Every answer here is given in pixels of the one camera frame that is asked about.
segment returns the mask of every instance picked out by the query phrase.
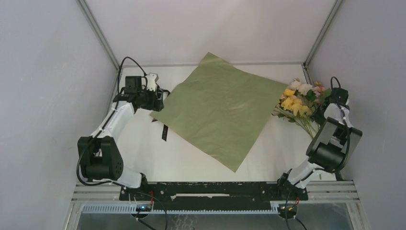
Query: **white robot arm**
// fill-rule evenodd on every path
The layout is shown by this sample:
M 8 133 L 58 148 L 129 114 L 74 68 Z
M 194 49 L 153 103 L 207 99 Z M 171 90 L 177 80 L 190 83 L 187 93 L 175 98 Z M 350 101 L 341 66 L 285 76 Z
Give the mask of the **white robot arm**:
M 112 108 L 101 125 L 89 136 L 78 141 L 79 166 L 84 177 L 104 182 L 114 182 L 124 187 L 138 188 L 142 174 L 127 168 L 117 148 L 117 140 L 127 122 L 138 108 L 160 111 L 163 109 L 163 89 L 156 84 L 158 75 L 127 76 L 125 87 L 113 100 Z
M 321 127 L 306 151 L 308 158 L 278 180 L 281 197 L 287 192 L 302 192 L 322 171 L 335 173 L 345 166 L 362 137 L 350 123 L 348 102 L 346 90 L 333 88 L 331 96 L 313 113 L 311 118 Z

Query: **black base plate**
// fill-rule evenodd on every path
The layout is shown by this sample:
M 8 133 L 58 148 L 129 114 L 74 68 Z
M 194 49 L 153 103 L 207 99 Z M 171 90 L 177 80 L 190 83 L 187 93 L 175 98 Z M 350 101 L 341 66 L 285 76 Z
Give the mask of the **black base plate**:
M 149 201 L 150 197 L 135 193 L 145 192 L 161 201 L 167 210 L 269 210 L 270 201 L 284 201 L 277 184 L 267 182 L 158 182 L 138 189 L 123 189 L 120 200 Z M 307 192 L 298 194 L 308 200 Z M 212 194 L 213 196 L 175 196 L 176 194 Z M 289 200 L 296 200 L 296 195 Z

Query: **green wrapping paper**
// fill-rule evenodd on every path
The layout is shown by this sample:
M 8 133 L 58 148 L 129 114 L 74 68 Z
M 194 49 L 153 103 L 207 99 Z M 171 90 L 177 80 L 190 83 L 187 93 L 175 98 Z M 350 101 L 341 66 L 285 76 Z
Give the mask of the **green wrapping paper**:
M 208 53 L 151 116 L 236 172 L 286 87 Z

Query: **yellow flower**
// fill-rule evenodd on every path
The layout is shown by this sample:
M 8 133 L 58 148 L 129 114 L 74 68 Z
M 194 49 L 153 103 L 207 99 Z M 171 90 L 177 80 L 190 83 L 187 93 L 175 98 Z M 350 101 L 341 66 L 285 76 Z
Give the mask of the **yellow flower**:
M 294 90 L 289 90 L 289 89 L 285 89 L 285 91 L 283 92 L 283 94 L 285 95 L 285 96 L 293 96 L 294 95 Z
M 297 115 L 297 112 L 302 108 L 302 105 L 299 103 L 292 104 L 291 111 L 293 111 L 293 115 Z
M 302 99 L 292 98 L 293 99 L 293 104 L 302 104 Z
M 290 110 L 292 107 L 293 100 L 291 98 L 286 98 L 281 104 L 284 110 Z
M 300 113 L 300 116 L 304 116 L 305 113 L 306 113 L 307 115 L 310 115 L 310 114 L 312 113 L 312 111 L 309 109 L 309 107 L 307 107 L 307 106 L 305 105 L 305 106 L 302 106 L 302 108 L 300 108 L 299 113 Z

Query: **flower bouquet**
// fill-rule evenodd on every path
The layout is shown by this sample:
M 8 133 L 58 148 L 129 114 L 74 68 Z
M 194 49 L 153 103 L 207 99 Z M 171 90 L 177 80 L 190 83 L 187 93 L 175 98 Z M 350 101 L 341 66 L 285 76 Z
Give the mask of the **flower bouquet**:
M 315 86 L 301 83 L 295 79 L 283 92 L 279 103 L 272 115 L 287 119 L 302 127 L 311 138 L 314 138 L 320 126 L 311 121 L 310 115 L 323 103 L 324 98 L 331 93 L 321 83 L 315 82 Z

